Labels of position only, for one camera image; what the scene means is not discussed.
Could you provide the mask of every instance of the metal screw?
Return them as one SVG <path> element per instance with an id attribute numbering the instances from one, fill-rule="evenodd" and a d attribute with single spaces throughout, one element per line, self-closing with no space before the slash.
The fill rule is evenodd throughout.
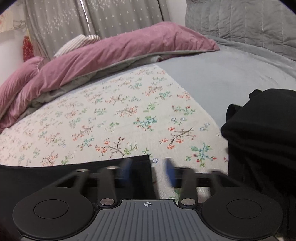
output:
<path id="1" fill-rule="evenodd" d="M 184 198 L 181 200 L 181 203 L 185 206 L 192 206 L 195 204 L 195 201 L 192 198 Z"/>
<path id="2" fill-rule="evenodd" d="M 100 201 L 100 203 L 104 206 L 110 206 L 114 203 L 114 200 L 112 198 L 104 198 Z"/>
<path id="3" fill-rule="evenodd" d="M 119 167 L 106 167 L 107 169 L 118 169 Z"/>
<path id="4" fill-rule="evenodd" d="M 88 169 L 77 169 L 76 171 L 77 172 L 88 172 L 89 170 Z"/>

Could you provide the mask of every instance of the circular pad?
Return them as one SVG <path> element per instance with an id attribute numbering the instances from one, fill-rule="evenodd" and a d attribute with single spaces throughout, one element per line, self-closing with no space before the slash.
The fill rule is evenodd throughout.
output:
<path id="1" fill-rule="evenodd" d="M 227 205 L 227 210 L 230 214 L 232 214 L 237 218 L 248 219 L 248 218 L 255 218 L 258 215 L 260 215 L 262 208 L 260 204 L 252 200 L 237 199 L 237 200 L 231 201 Z"/>
<path id="2" fill-rule="evenodd" d="M 235 240 L 259 240 L 276 234 L 283 211 L 272 198 L 242 187 L 217 192 L 202 206 L 202 217 L 214 232 Z"/>
<path id="3" fill-rule="evenodd" d="M 54 219 L 63 216 L 68 211 L 68 204 L 61 200 L 45 200 L 38 203 L 34 213 L 40 218 Z"/>
<path id="4" fill-rule="evenodd" d="M 91 202 L 72 188 L 47 188 L 22 199 L 12 217 L 21 234 L 33 239 L 62 239 L 83 229 L 93 215 Z"/>

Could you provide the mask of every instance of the crosshair symbol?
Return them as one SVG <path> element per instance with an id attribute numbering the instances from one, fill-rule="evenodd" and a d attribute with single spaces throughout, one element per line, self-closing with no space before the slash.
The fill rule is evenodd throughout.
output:
<path id="1" fill-rule="evenodd" d="M 149 207 L 149 206 L 151 206 L 151 205 L 153 205 L 153 204 L 150 203 L 150 202 L 146 202 L 146 203 L 143 203 L 143 205 L 145 205 L 146 207 Z"/>

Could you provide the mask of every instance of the white floral sheet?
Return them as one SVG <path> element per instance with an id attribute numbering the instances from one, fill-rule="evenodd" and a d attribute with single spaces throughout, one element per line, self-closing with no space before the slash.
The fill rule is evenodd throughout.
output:
<path id="1" fill-rule="evenodd" d="M 62 96 L 0 135 L 0 164 L 45 167 L 149 154 L 161 198 L 176 197 L 164 159 L 227 172 L 214 120 L 157 65 Z"/>

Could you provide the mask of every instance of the striped pillow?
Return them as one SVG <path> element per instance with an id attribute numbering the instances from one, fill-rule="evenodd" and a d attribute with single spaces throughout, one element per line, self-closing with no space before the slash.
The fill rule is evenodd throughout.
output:
<path id="1" fill-rule="evenodd" d="M 59 51 L 56 52 L 56 54 L 52 57 L 52 59 L 55 59 L 59 56 L 62 56 L 63 54 L 69 53 L 75 49 L 81 48 L 83 46 L 93 44 L 95 42 L 100 41 L 101 38 L 98 35 L 88 35 L 84 36 L 83 34 L 80 34 L 76 36 L 74 39 L 70 40 L 69 42 L 65 43 L 63 47 L 59 49 Z"/>

